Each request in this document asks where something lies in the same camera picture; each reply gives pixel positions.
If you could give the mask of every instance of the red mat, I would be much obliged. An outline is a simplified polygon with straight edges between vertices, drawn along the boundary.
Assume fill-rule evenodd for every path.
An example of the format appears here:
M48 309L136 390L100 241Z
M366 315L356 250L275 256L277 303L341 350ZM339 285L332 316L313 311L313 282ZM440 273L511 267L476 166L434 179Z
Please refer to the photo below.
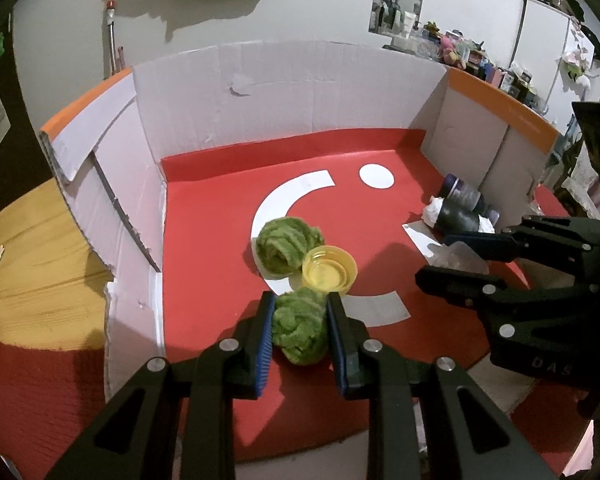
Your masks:
M511 414L511 420L531 446L560 475L576 451L589 421L576 411L576 390L539 381Z
M163 161L168 201L164 235L164 331L168 357L198 355L229 335L257 306L264 280L250 247L262 200L289 179L328 170L336 186L312 191L289 214L320 226L329 244L355 257L358 296L396 290L411 318L371 328L404 356L431 362L453 356L469 367L488 352L474 312L421 293L414 273L425 263L402 224L420 218L442 177L420 153L414 130L339 130L238 144ZM381 164L395 177L374 189L358 176ZM367 426L366 402L340 398L330 363L301 368L274 355L257 402L235 403L239 460L321 446Z
M0 453L42 480L104 407L104 351L0 343Z

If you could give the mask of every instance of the wooden table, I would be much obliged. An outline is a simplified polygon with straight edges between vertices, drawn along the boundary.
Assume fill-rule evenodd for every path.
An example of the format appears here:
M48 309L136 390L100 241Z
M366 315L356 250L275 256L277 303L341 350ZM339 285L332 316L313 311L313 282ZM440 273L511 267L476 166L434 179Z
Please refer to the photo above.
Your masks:
M0 341L25 348L104 346L104 286L112 275L91 250L55 181L0 212Z

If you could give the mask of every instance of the white cabinet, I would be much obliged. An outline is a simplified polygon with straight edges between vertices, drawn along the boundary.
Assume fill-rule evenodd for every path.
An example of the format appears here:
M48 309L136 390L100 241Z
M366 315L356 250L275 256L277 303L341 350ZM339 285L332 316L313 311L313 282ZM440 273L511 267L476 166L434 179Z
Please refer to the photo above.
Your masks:
M526 0L520 37L513 55L531 75L531 86L545 101L558 72L569 28L569 17L536 0Z

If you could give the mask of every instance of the white cardboard wall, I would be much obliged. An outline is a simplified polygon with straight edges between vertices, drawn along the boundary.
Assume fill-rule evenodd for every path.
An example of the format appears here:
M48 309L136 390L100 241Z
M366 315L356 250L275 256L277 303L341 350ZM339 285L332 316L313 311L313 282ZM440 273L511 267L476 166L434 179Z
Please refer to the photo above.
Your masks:
M425 138L422 152L442 175L453 173L478 187L508 126L469 97L448 88L436 127Z
M136 102L122 111L94 149L94 154L122 212L128 217L152 263L160 269L160 197L166 183L147 145Z
M118 99L114 112L107 97L129 94L129 82L136 100ZM440 173L474 186L484 181L503 224L518 222L545 156L512 128L502 142L507 125L446 85L445 66L413 56L322 41L257 41L142 64L78 114L52 147L63 136L62 148L72 154L66 160L76 166L89 146L63 190L115 275L107 287L107 395L164 354L162 275L141 247L161 264L165 187L157 163L165 156L334 128L423 128L424 151Z
M509 128L489 173L480 186L487 202L500 212L496 228L517 225L529 207L547 156L514 128Z
M144 136L135 94L133 76L123 77L50 146L45 142L76 223L114 275L106 291L107 399L144 361L164 354L157 269L166 184Z
M446 67L325 41L235 43L134 69L155 160L350 127L433 129Z

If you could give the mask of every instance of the small plastic container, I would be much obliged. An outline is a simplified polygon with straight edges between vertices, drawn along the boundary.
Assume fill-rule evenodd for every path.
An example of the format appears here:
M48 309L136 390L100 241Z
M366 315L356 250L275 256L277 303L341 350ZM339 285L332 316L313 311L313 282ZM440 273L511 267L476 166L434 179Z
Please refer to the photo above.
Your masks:
M353 256L339 247L316 247L302 262L302 282L323 294L338 292L344 296L357 276L358 266Z

